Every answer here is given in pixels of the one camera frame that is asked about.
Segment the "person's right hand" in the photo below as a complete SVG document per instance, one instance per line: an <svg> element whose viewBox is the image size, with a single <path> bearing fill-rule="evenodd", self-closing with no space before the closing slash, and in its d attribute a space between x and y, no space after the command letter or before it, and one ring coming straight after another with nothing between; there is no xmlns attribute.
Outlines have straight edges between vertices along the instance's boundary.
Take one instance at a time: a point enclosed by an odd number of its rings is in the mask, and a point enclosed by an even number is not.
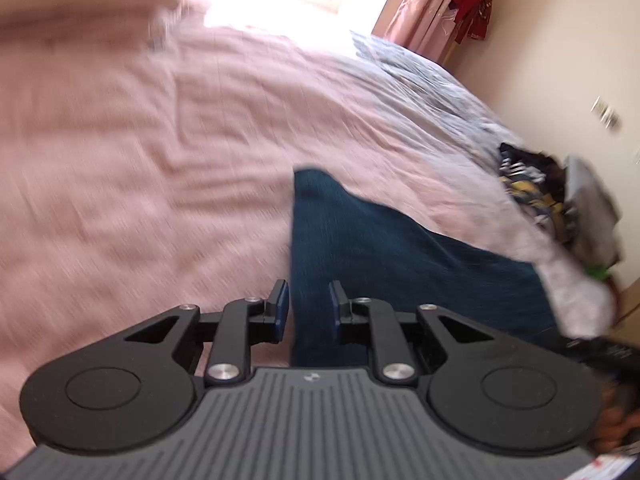
<svg viewBox="0 0 640 480"><path fill-rule="evenodd" d="M590 441L595 453L612 453L623 444L626 435L639 427L639 411L625 414L617 404L614 388L603 391L603 408Z"/></svg>

